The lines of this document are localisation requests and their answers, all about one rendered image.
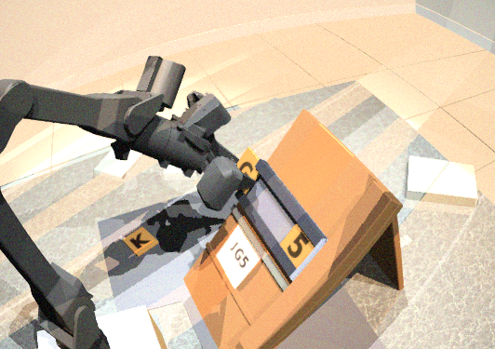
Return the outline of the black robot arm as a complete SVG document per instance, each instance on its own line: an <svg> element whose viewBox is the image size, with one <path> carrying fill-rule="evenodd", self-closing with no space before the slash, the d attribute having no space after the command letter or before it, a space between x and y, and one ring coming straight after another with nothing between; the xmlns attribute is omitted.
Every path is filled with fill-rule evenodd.
<svg viewBox="0 0 495 349"><path fill-rule="evenodd" d="M23 80L0 80L0 154L22 119L78 126L108 139L114 157L128 160L130 150L157 158L169 140L171 125L157 115L172 110L186 67L149 56L136 90L80 95ZM186 111L172 114L185 137L202 150L206 137L231 121L213 93L192 91ZM204 137L204 138L203 138ZM0 190L0 249L29 283L38 306L38 326L60 349L111 349L98 327L93 295L81 280L49 262L21 225Z"/></svg>

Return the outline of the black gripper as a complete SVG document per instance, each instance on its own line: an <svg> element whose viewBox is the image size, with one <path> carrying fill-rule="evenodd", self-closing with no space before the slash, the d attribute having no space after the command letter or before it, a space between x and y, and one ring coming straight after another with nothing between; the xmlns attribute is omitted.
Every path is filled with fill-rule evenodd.
<svg viewBox="0 0 495 349"><path fill-rule="evenodd" d="M169 120L169 119L168 119ZM207 139L205 150L185 137L175 119L170 118L171 131L163 153L155 158L160 167L180 168L184 177L191 179L194 172L204 172L196 185L206 208L221 210L234 191L250 188L255 180L237 167L239 158L215 140L214 132Z"/></svg>

